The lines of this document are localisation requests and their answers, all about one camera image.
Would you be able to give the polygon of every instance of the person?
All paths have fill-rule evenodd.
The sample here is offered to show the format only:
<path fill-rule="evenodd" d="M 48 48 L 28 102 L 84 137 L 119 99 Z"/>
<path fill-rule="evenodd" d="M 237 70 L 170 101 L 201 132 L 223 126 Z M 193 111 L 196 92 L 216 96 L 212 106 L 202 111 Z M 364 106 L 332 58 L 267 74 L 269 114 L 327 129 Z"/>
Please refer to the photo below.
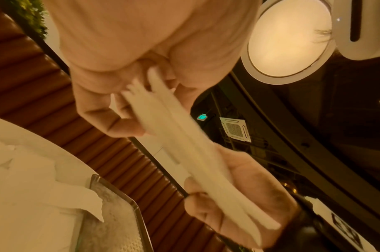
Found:
<path fill-rule="evenodd" d="M 151 66 L 159 67 L 167 86 L 175 89 L 189 111 L 197 96 L 223 79 L 238 61 L 261 2 L 44 0 L 70 67 L 77 111 L 111 137 L 145 133 L 121 92 L 134 78 L 148 86 L 145 76 Z M 109 109 L 111 94 L 124 118 Z M 282 225 L 280 230 L 259 227 L 260 248 L 326 251 L 328 243 L 316 232 L 301 232 L 304 210 L 269 172 L 245 153 L 217 148 L 235 186 Z M 239 244 L 258 248 L 194 180 L 188 179 L 185 189 L 190 194 L 185 200 L 190 215 Z"/>

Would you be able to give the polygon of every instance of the brown leather booth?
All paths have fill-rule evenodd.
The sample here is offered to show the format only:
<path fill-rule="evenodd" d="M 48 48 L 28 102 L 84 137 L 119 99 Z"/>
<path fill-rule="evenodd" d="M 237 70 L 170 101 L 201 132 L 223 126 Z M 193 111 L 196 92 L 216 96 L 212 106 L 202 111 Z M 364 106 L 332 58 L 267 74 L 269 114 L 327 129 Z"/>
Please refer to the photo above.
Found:
<path fill-rule="evenodd" d="M 183 195 L 128 139 L 76 112 L 69 76 L 0 11 L 0 118 L 77 156 L 134 199 L 158 252 L 221 252 L 218 236 L 184 209 Z"/>

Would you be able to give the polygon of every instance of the hand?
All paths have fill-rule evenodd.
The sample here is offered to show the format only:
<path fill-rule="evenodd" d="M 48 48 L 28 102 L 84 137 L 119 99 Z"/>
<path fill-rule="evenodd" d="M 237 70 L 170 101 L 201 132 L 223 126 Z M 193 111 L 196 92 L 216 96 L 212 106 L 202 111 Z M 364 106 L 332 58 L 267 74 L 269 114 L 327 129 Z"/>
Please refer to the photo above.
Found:
<path fill-rule="evenodd" d="M 144 133 L 121 92 L 157 65 L 189 111 L 233 68 L 261 0 L 45 0 L 78 113 L 112 137 Z M 114 94 L 121 119 L 109 105 Z"/>
<path fill-rule="evenodd" d="M 185 199 L 187 213 L 203 221 L 217 233 L 245 247 L 263 249 L 273 246 L 283 229 L 299 213 L 298 203 L 280 182 L 250 155 L 226 149 L 218 144 L 216 147 L 229 167 L 234 186 L 282 227 L 279 230 L 268 230 L 255 222 L 262 236 L 262 247 L 258 247 L 252 237 L 226 217 L 191 177 L 185 181 L 185 190 L 189 193 Z"/>

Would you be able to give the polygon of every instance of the round ceiling lamp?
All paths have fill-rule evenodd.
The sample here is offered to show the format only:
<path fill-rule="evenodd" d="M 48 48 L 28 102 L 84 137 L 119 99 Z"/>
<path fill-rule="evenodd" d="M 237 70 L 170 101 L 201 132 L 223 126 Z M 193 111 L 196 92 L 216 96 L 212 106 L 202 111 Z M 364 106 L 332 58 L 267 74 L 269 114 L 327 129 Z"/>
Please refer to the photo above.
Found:
<path fill-rule="evenodd" d="M 257 80 L 273 85 L 299 81 L 333 54 L 331 2 L 268 0 L 259 10 L 241 59 Z"/>

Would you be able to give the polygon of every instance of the stainless steel tray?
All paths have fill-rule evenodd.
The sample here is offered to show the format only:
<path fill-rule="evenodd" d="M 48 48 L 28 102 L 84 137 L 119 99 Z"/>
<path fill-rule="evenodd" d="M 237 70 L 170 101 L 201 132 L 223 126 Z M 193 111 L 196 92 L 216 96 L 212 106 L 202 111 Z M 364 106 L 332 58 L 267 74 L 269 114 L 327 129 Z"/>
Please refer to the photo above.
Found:
<path fill-rule="evenodd" d="M 103 200 L 104 223 L 86 213 L 77 252 L 153 252 L 138 205 L 112 184 L 94 174 L 90 189 Z"/>

